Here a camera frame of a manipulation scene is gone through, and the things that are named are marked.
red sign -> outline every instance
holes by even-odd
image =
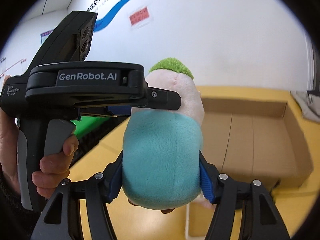
[[[131,21],[131,26],[137,24],[138,22],[141,22],[147,18],[149,18],[149,12],[147,7],[141,9],[140,11],[135,12],[134,14],[132,14],[129,18]]]

gray cloth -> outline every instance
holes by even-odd
[[[307,92],[290,91],[302,110],[302,116],[320,123],[320,97],[308,95]]]

camera lens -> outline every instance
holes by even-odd
[[[84,33],[83,33],[83,35],[82,35],[82,38],[84,39],[86,36],[88,36],[89,32],[90,32],[90,27],[87,27],[87,28],[84,30]]]
[[[83,46],[82,46],[82,49],[81,49],[81,54],[82,53],[84,53],[85,52],[85,50],[87,49],[87,47],[88,47],[88,44],[89,44],[89,42],[88,42],[89,40],[86,40],[85,42],[84,42],[84,44],[83,44]]]

plush toy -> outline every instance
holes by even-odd
[[[123,142],[123,190],[133,205],[173,210],[201,193],[204,109],[193,75],[179,60],[161,60],[145,79],[149,87],[178,92],[181,107],[132,108]]]

trigger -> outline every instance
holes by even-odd
[[[54,119],[48,124],[44,144],[44,156],[62,151],[64,141],[76,130],[76,125],[68,120]]]

